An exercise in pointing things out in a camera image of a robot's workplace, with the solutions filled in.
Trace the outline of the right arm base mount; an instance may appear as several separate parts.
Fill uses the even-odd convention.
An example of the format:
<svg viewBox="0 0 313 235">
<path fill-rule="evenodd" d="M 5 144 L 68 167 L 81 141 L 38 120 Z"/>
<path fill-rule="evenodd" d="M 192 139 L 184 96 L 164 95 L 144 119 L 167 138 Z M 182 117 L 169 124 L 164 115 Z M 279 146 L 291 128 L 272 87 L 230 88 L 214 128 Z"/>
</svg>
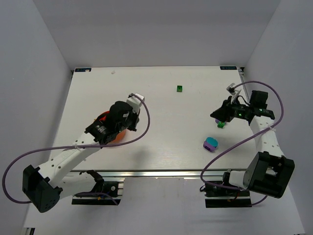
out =
<svg viewBox="0 0 313 235">
<path fill-rule="evenodd" d="M 241 189 L 221 188 L 205 183 L 200 187 L 205 195 L 206 208 L 250 208 L 250 192 Z"/>
</svg>

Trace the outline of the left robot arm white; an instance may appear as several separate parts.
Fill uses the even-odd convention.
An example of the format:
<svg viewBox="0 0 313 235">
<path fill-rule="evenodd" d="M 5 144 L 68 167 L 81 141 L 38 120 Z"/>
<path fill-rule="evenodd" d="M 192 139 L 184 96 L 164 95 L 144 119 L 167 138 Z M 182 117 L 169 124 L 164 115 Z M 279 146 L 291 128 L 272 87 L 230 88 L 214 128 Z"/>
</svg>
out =
<svg viewBox="0 0 313 235">
<path fill-rule="evenodd" d="M 49 211 L 60 199 L 83 193 L 96 195 L 104 180 L 95 170 L 67 177 L 78 164 L 101 148 L 121 146 L 115 143 L 124 130 L 136 131 L 142 98 L 130 96 L 115 102 L 98 116 L 73 145 L 62 147 L 61 153 L 38 167 L 27 166 L 22 175 L 22 191 L 41 213 Z"/>
</svg>

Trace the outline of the bright green lego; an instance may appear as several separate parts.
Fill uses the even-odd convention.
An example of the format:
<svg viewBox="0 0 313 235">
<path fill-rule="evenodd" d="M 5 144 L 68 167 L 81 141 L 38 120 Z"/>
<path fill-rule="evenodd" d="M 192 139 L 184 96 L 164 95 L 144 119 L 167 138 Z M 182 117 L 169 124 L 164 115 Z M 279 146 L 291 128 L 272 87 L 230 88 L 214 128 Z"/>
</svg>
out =
<svg viewBox="0 0 313 235">
<path fill-rule="evenodd" d="M 217 127 L 218 127 L 218 128 L 224 128 L 224 126 L 225 126 L 225 122 L 219 121 L 219 122 L 217 123 Z"/>
</svg>

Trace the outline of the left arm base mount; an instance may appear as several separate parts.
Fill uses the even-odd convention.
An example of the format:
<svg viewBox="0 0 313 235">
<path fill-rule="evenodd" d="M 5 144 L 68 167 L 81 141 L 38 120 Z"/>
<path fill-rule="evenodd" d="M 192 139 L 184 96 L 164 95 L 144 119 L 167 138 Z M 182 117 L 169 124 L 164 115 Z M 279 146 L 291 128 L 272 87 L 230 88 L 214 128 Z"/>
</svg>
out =
<svg viewBox="0 0 313 235">
<path fill-rule="evenodd" d="M 105 180 L 98 172 L 88 170 L 86 173 L 93 177 L 95 185 L 89 192 L 81 192 L 72 198 L 72 205 L 118 206 L 123 194 L 123 183 Z"/>
</svg>

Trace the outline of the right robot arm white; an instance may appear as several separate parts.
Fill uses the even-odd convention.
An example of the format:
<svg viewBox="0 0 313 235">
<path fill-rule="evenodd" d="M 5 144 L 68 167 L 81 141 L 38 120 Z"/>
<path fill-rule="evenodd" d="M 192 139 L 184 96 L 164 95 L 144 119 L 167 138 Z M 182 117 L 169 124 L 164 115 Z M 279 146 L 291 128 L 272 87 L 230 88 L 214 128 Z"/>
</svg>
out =
<svg viewBox="0 0 313 235">
<path fill-rule="evenodd" d="M 253 91 L 248 104 L 239 102 L 239 90 L 231 89 L 230 94 L 210 116 L 222 122 L 231 122 L 234 118 L 246 120 L 254 134 L 257 153 L 245 171 L 229 170 L 224 173 L 223 181 L 228 187 L 281 198 L 295 164 L 279 146 L 273 129 L 275 115 L 267 109 L 268 93 Z"/>
</svg>

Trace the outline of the dark green lego brick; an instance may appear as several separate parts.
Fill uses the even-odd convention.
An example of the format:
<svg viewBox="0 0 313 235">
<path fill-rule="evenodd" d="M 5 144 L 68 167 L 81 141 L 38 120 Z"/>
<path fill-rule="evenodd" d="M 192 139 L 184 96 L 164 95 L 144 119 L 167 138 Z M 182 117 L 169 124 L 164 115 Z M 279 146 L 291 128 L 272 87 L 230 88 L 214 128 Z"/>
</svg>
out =
<svg viewBox="0 0 313 235">
<path fill-rule="evenodd" d="M 183 86 L 182 85 L 177 85 L 177 92 L 181 93 L 183 91 Z"/>
</svg>

